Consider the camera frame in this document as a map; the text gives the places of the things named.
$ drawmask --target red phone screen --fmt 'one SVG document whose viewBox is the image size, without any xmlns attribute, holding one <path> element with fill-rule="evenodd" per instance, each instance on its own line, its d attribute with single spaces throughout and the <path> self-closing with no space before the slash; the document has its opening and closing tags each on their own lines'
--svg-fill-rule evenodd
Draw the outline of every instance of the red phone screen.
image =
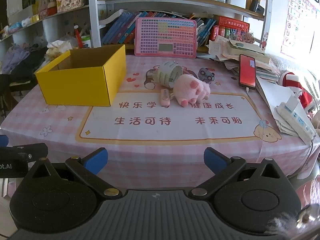
<svg viewBox="0 0 320 240">
<path fill-rule="evenodd" d="M 256 62 L 253 57 L 240 55 L 239 83 L 250 88 L 256 86 Z"/>
</svg>

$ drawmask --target pink learning tablet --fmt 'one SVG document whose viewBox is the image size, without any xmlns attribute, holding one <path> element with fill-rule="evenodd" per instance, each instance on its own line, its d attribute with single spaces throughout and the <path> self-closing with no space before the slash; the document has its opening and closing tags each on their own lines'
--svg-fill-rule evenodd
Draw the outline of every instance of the pink learning tablet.
<svg viewBox="0 0 320 240">
<path fill-rule="evenodd" d="M 148 57 L 196 58 L 196 21 L 137 18 L 134 54 Z"/>
</svg>

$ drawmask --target screw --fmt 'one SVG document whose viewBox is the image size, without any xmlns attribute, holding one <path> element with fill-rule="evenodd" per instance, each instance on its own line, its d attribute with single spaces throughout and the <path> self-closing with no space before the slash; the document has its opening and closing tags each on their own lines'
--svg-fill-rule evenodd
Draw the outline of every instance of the screw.
<svg viewBox="0 0 320 240">
<path fill-rule="evenodd" d="M 103 193 L 106 196 L 113 197 L 117 196 L 120 193 L 120 191 L 116 188 L 107 188 Z"/>
<path fill-rule="evenodd" d="M 204 196 L 208 192 L 204 188 L 196 187 L 193 190 L 191 190 L 191 193 L 195 196 Z"/>
</svg>

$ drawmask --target yellow cardboard box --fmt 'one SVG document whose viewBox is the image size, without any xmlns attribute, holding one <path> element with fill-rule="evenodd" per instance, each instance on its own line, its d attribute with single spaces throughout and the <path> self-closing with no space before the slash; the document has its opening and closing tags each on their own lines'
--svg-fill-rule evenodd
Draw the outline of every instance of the yellow cardboard box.
<svg viewBox="0 0 320 240">
<path fill-rule="evenodd" d="M 48 105 L 111 106 L 126 75 L 124 45 L 69 50 L 36 72 Z"/>
</svg>

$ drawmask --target power strip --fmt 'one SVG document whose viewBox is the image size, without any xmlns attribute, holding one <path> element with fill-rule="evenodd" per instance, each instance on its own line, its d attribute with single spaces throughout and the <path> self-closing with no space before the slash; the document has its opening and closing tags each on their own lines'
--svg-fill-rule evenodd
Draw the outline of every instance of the power strip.
<svg viewBox="0 0 320 240">
<path fill-rule="evenodd" d="M 291 125 L 302 141 L 305 144 L 310 145 L 310 141 L 316 134 L 316 130 L 312 126 L 308 126 L 301 117 L 295 111 L 291 111 L 284 102 L 279 106 L 276 106 L 276 111 Z"/>
</svg>

